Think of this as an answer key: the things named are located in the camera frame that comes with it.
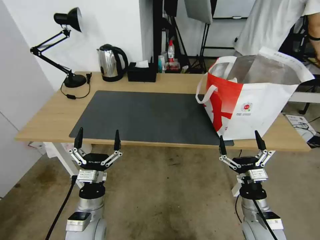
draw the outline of logo on bag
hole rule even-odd
[[[252,108],[252,103],[244,103],[242,106],[241,106],[241,111],[242,112],[250,112],[251,111],[251,108]]]

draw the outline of stainless steel kettle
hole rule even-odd
[[[107,82],[120,80],[128,69],[127,55],[121,48],[114,47],[110,44],[101,46],[98,50],[99,65],[102,79]],[[119,54],[122,56],[125,67],[122,69]]]

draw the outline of desk lamp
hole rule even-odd
[[[58,64],[58,63],[52,61],[51,59],[42,55],[42,53],[44,51],[48,50],[49,48],[53,47],[54,45],[58,44],[59,42],[62,42],[63,40],[69,38],[71,30],[68,29],[68,25],[70,25],[75,30],[81,32],[82,17],[81,17],[80,9],[78,7],[73,8],[67,14],[55,13],[53,16],[53,19],[56,23],[61,25],[63,30],[60,33],[58,33],[57,35],[54,35],[53,37],[44,41],[43,43],[40,43],[39,45],[32,47],[30,49],[30,52],[33,55],[38,56],[39,58],[43,59],[44,61],[50,63],[52,66],[55,66],[56,68],[58,68],[62,72],[66,73],[67,77],[64,80],[64,85],[66,87],[68,87],[68,88],[80,87],[87,82],[87,80],[84,76],[74,74],[70,68],[64,67],[64,66],[62,66],[62,65],[60,65],[60,64]],[[52,39],[54,39],[60,35],[64,35],[65,37],[56,41],[55,43],[46,44],[47,42],[51,41]]]

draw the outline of concrete floor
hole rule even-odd
[[[291,103],[285,112],[296,114],[302,106]],[[312,104],[306,118],[318,117],[319,108]],[[312,125],[320,130],[320,121]],[[110,153],[112,148],[94,146],[93,151]],[[218,160],[218,150],[123,146],[122,151],[105,183],[107,239],[243,239],[230,191],[235,173]],[[255,153],[243,151],[242,156]],[[319,154],[319,148],[277,152],[266,166],[268,203],[282,217],[287,239],[319,239]],[[43,156],[0,201],[0,239],[43,240],[69,186],[58,159]],[[64,239],[77,201],[75,187],[52,240]]]

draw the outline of black tissue box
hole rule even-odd
[[[135,62],[131,62],[128,67],[127,75],[129,82],[155,82],[157,72],[153,63],[148,63],[148,68],[137,68]]]

